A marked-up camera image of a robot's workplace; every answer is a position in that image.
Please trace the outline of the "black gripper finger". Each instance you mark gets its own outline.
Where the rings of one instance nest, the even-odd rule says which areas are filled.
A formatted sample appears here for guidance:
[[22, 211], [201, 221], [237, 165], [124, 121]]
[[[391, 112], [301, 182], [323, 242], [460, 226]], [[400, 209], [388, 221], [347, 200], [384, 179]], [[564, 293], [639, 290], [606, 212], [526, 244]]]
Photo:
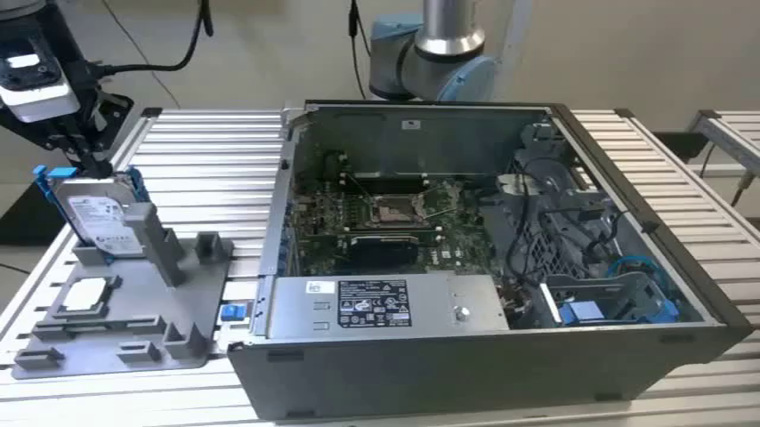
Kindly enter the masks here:
[[132, 108], [133, 100], [125, 95], [96, 92], [88, 128], [88, 161], [92, 165], [108, 165], [106, 154]]
[[104, 156], [98, 155], [102, 150], [72, 116], [24, 123], [10, 112], [2, 112], [1, 126], [40, 148], [61, 150], [70, 165], [81, 170], [84, 176], [110, 175], [112, 165]]

